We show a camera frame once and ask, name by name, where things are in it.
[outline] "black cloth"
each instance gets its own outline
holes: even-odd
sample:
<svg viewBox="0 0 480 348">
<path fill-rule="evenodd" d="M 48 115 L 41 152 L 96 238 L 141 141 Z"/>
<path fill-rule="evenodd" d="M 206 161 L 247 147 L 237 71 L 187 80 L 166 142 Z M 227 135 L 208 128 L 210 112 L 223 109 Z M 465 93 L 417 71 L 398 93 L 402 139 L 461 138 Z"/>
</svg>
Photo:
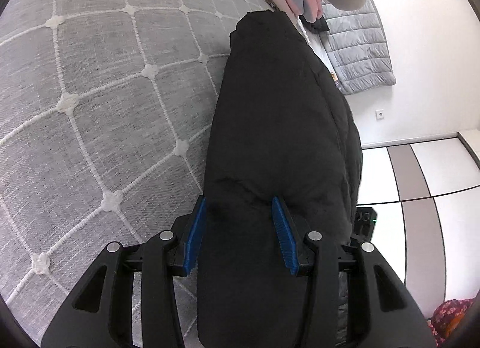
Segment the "black cloth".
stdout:
<svg viewBox="0 0 480 348">
<path fill-rule="evenodd" d="M 328 23 L 324 16 L 322 16 L 320 19 L 317 19 L 313 23 L 309 23 L 308 21 L 306 21 L 303 15 L 300 15 L 300 20 L 303 24 L 303 27 L 305 27 L 306 30 L 314 34 L 320 34 L 324 31 L 330 31 L 330 28 L 328 27 Z"/>
<path fill-rule="evenodd" d="M 288 348 L 306 279 L 285 268 L 272 198 L 348 244 L 362 150 L 345 98 L 285 13 L 248 13 L 230 37 L 205 168 L 199 338 L 205 348 Z"/>
</svg>

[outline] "gray cushion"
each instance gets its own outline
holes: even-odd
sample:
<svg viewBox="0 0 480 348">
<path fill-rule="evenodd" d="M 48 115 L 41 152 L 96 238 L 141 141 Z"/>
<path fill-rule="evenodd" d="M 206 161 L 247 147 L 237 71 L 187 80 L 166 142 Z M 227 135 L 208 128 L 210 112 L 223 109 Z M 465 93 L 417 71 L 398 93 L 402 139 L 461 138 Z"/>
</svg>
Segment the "gray cushion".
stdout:
<svg viewBox="0 0 480 348">
<path fill-rule="evenodd" d="M 146 241 L 191 211 L 229 33 L 266 8 L 9 2 L 0 17 L 0 293 L 36 342 L 108 242 Z M 176 282 L 186 344 L 199 346 L 195 272 Z M 137 284 L 141 345 L 139 298 Z"/>
</svg>

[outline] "wall socket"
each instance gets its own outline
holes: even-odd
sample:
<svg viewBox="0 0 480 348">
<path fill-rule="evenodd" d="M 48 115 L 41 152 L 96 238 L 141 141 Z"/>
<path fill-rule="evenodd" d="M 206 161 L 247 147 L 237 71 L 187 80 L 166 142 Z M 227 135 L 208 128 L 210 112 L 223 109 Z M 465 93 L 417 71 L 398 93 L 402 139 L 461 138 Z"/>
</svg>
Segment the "wall socket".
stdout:
<svg viewBox="0 0 480 348">
<path fill-rule="evenodd" d="M 384 119 L 385 118 L 385 111 L 376 110 L 375 111 L 375 117 L 376 117 L 377 120 Z"/>
</svg>

